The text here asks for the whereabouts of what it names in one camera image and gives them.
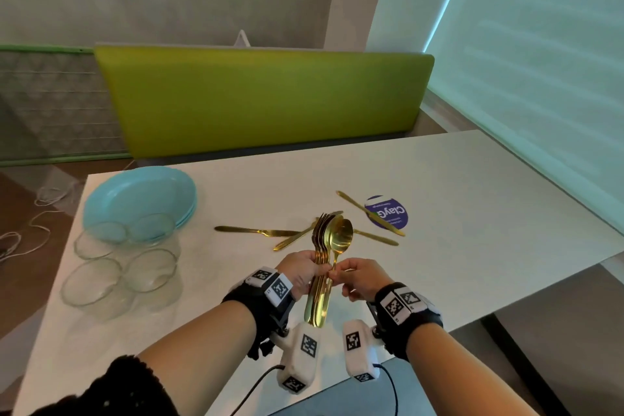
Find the gold knife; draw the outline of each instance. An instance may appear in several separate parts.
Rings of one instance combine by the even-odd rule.
[[[292,237],[297,235],[297,231],[277,231],[267,229],[246,229],[245,227],[216,226],[215,231],[219,232],[255,232],[266,237]]]
[[[377,214],[370,212],[367,208],[365,208],[361,204],[358,204],[357,202],[355,202],[355,200],[351,199],[344,192],[336,191],[336,194],[339,195],[342,199],[345,199],[345,200],[349,201],[351,204],[353,204],[358,209],[362,209],[366,213],[366,215],[368,215],[368,217],[370,217],[373,221],[377,222],[382,227],[385,227],[389,231],[394,232],[395,234],[400,235],[401,237],[405,237],[405,234],[402,231],[398,230],[396,227],[394,227],[394,225],[386,222],[384,219],[379,217]]]
[[[330,213],[330,215],[340,215],[342,214],[342,211],[335,211],[333,213]],[[286,240],[281,241],[279,244],[277,244],[273,250],[275,252],[279,252],[280,250],[282,250],[284,247],[289,246],[291,243],[293,243],[295,240],[298,240],[300,238],[302,238],[305,234],[307,234],[309,231],[311,231],[312,229],[314,229],[314,226],[316,225],[316,221],[314,221],[312,223],[311,226],[309,226],[307,229],[304,229],[302,231],[300,231],[299,233],[297,233],[297,235],[294,235],[292,237],[287,238]]]
[[[368,237],[369,239],[377,240],[378,242],[383,242],[385,244],[393,245],[395,247],[399,246],[399,243],[395,242],[393,239],[386,239],[385,237],[381,237],[375,234],[369,234],[368,232],[358,231],[357,229],[354,229],[353,232],[355,234],[360,234],[360,235],[363,235],[364,237]]]

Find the purple sticker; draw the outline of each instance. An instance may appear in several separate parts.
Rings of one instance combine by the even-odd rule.
[[[371,196],[364,203],[364,207],[370,212],[377,214],[386,222],[394,225],[397,229],[402,229],[408,224],[408,212],[396,199],[387,196]],[[384,226],[370,219],[370,221],[382,229]]]

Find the green partition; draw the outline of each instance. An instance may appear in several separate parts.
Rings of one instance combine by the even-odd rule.
[[[135,158],[407,131],[434,64],[420,53],[95,51]]]

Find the person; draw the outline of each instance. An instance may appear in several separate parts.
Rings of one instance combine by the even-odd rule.
[[[342,285],[342,295],[350,301],[374,302],[378,309],[386,290],[404,287],[375,260],[348,258],[330,270],[329,265],[318,265],[314,259],[313,251],[291,253],[276,267],[277,273],[292,284],[294,300],[308,293],[315,276],[323,275],[332,278],[334,285]],[[138,355],[114,360],[81,396],[67,396],[33,415],[204,415],[241,361],[253,354],[254,347],[257,350],[259,341],[270,331],[263,314],[269,308],[250,304],[252,301],[237,291],[242,288],[244,285],[235,287],[221,304]],[[384,341],[395,355],[410,363],[437,414],[536,414],[442,328],[437,314],[427,309],[425,317],[417,313],[412,316],[416,316],[414,322],[407,319],[396,329],[389,329],[393,335]]]

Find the person's right hand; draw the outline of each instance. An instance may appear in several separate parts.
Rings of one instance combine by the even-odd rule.
[[[343,285],[343,296],[350,301],[363,299],[375,301],[375,295],[384,286],[394,283],[375,260],[368,258],[347,258],[328,272],[334,285]]]

